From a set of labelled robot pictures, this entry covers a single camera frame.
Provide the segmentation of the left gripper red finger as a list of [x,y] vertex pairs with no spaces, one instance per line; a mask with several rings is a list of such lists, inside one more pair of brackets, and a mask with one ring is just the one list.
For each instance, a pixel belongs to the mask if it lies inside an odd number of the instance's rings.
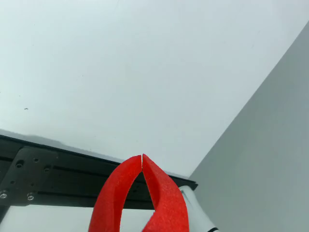
[[89,224],[90,232],[118,232],[127,194],[142,171],[140,155],[133,156],[108,177],[96,200]]
[[148,156],[142,156],[142,171],[154,206],[144,232],[188,232],[186,203],[176,183]]

